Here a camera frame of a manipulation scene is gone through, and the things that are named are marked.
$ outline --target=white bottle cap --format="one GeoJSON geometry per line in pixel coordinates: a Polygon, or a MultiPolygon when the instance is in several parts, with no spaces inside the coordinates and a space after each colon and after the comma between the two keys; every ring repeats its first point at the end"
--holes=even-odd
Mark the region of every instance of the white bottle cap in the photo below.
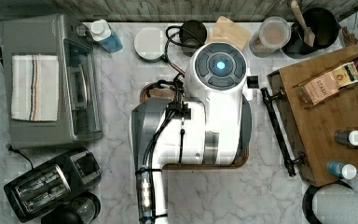
{"type": "Polygon", "coordinates": [[[100,35],[104,30],[103,23],[100,21],[95,21],[91,25],[91,31],[95,35],[100,35]]]}
{"type": "Polygon", "coordinates": [[[354,179],[356,177],[357,170],[353,165],[347,164],[342,167],[341,173],[345,179],[354,179]]]}
{"type": "Polygon", "coordinates": [[[358,131],[350,132],[349,140],[352,145],[357,147],[358,146],[358,131]]]}
{"type": "Polygon", "coordinates": [[[95,21],[90,27],[92,38],[95,41],[101,41],[109,37],[112,32],[110,31],[109,24],[106,20],[95,21]]]}

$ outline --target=striped towel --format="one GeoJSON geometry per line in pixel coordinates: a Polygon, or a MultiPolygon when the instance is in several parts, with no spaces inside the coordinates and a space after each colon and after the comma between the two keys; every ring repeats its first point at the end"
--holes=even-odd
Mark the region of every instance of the striped towel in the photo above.
{"type": "Polygon", "coordinates": [[[57,56],[12,56],[11,117],[30,121],[57,120],[59,64],[57,56]]]}

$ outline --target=blue light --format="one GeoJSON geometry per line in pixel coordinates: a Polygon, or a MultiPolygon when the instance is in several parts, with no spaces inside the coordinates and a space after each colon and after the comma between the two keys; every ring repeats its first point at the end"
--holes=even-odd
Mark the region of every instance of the blue light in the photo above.
{"type": "Polygon", "coordinates": [[[226,64],[225,63],[223,63],[223,62],[218,62],[217,63],[217,68],[218,69],[224,69],[226,67],[226,64]]]}

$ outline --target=black handle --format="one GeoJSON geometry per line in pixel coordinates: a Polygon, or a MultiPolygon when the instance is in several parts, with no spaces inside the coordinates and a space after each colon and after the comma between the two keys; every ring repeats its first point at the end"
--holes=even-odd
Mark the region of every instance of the black handle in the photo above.
{"type": "Polygon", "coordinates": [[[278,122],[278,118],[275,114],[275,110],[272,105],[272,101],[281,100],[283,98],[282,89],[275,95],[271,96],[269,95],[269,91],[267,88],[262,88],[261,94],[263,95],[263,102],[267,107],[269,119],[271,120],[275,135],[277,136],[279,148],[281,149],[281,153],[284,159],[284,166],[286,167],[287,172],[289,173],[290,176],[295,176],[296,175],[295,164],[305,164],[304,155],[300,155],[294,160],[290,158],[289,151],[287,150],[286,143],[284,142],[284,138],[281,131],[281,127],[278,122]]]}

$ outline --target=wooden spoon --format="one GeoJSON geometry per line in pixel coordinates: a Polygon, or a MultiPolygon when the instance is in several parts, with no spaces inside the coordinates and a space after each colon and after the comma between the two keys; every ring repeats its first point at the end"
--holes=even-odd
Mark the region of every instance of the wooden spoon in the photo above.
{"type": "Polygon", "coordinates": [[[293,0],[290,7],[292,8],[293,13],[295,13],[298,23],[300,23],[301,27],[304,30],[304,42],[309,46],[313,47],[313,42],[315,41],[315,34],[312,32],[310,27],[307,27],[307,24],[305,23],[304,17],[301,13],[301,9],[298,6],[298,2],[296,0],[293,0]]]}

